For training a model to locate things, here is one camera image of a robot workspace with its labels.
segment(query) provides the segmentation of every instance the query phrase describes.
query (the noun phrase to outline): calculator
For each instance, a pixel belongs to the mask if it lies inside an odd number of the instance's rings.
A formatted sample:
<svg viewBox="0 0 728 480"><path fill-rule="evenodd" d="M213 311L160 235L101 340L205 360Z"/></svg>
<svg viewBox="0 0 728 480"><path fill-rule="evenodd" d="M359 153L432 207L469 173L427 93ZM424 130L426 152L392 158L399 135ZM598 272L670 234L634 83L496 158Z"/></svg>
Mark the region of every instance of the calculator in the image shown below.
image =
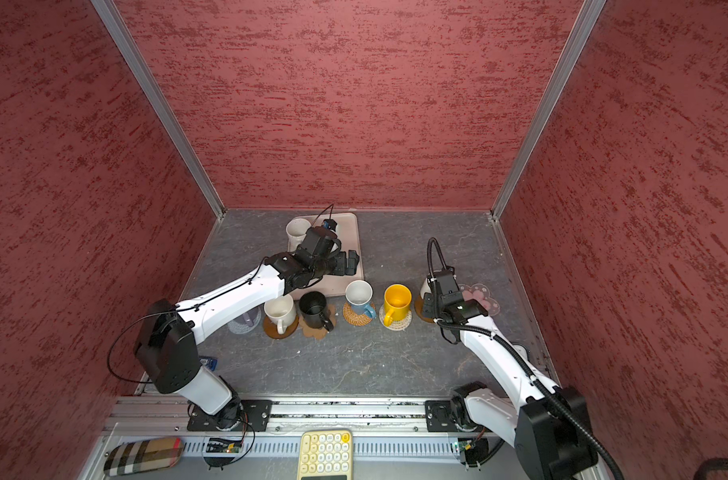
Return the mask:
<svg viewBox="0 0 728 480"><path fill-rule="evenodd" d="M353 436L349 430L306 432L300 440L297 480L351 480Z"/></svg>

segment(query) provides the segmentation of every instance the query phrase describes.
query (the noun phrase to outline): beige tray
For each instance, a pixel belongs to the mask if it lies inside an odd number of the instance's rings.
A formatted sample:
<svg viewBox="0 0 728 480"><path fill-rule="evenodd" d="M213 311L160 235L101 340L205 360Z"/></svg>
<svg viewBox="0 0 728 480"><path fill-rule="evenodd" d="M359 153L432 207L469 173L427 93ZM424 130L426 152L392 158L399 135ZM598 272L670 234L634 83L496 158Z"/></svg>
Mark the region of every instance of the beige tray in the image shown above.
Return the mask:
<svg viewBox="0 0 728 480"><path fill-rule="evenodd" d="M309 216L297 216L295 218L305 218L308 222L312 222L316 215ZM328 215L322 215L316 225L321 225L324 218L329 218ZM291 293L292 298L298 300L303 294L308 292L321 292L326 296L340 296L345 294L345 289L348 284L353 280L364 279L364 260L361 254L361 244L359 243L359 221L356 219L354 214L332 214L331 219L337 222L337 237L342 243L342 249L345 252L348 250L355 250L359 254L359 268L356 269L356 274L351 276L334 276L327 275L320 282L316 283L310 288L303 290L295 290Z"/></svg>

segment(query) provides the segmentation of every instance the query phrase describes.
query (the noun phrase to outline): yellow mug handle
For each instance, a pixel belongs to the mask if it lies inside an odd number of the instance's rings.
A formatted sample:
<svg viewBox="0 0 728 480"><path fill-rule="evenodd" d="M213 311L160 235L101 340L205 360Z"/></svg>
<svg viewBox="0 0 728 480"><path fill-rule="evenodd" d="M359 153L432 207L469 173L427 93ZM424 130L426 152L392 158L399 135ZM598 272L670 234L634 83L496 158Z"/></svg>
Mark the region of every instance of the yellow mug handle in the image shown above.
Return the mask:
<svg viewBox="0 0 728 480"><path fill-rule="evenodd" d="M391 323L393 323L393 312L396 312L396 309L388 309L388 313L385 314L385 318L382 319L382 324L385 326L391 326Z"/></svg>

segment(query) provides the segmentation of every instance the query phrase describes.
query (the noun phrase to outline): red wall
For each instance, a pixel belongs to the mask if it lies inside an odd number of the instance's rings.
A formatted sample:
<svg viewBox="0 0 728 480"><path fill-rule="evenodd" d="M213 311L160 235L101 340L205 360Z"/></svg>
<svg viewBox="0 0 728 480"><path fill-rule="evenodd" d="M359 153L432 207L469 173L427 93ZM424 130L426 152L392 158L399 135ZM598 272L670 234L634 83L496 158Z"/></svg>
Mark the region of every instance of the red wall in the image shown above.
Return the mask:
<svg viewBox="0 0 728 480"><path fill-rule="evenodd" d="M0 2L0 480L76 476L212 223L88 0Z"/></svg>
<svg viewBox="0 0 728 480"><path fill-rule="evenodd" d="M116 0L230 207L488 209L581 0Z"/></svg>
<svg viewBox="0 0 728 480"><path fill-rule="evenodd" d="M626 477L728 456L728 2L608 2L503 228Z"/></svg>

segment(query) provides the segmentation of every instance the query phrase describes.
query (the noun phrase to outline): black mounting plate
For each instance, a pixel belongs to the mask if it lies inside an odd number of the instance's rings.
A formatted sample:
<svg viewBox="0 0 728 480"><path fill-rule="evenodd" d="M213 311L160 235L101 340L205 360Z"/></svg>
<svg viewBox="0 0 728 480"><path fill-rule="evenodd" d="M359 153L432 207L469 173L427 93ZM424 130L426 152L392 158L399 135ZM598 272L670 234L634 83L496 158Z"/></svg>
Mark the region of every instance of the black mounting plate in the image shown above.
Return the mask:
<svg viewBox="0 0 728 480"><path fill-rule="evenodd" d="M249 420L248 424L255 432L264 432L268 426L268 420L270 420L270 409L273 406L271 400L241 400L241 407L246 412L246 418ZM242 423L237 423L232 432L240 432L243 429ZM188 420L188 432L218 432L225 434L222 430L218 430L213 422L209 421L209 418L199 406L194 405L193 411L190 414Z"/></svg>
<svg viewBox="0 0 728 480"><path fill-rule="evenodd" d="M426 400L425 423L429 432L463 432L451 418L449 400ZM480 432L483 427L477 426L473 432Z"/></svg>

